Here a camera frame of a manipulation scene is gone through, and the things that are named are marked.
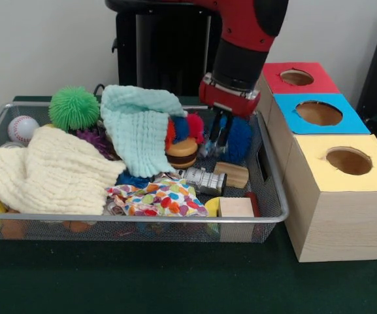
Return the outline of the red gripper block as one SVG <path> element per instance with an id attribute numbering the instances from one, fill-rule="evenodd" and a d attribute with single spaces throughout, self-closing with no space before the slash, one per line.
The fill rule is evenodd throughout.
<path id="1" fill-rule="evenodd" d="M 202 81 L 199 86 L 199 99 L 209 107 L 217 107 L 234 116 L 249 117 L 259 103 L 259 91 L 253 90 L 242 94 Z M 215 147 L 225 147 L 233 124 L 233 116 L 229 113 L 223 115 L 223 112 L 217 109 L 215 113 L 209 141 Z"/>

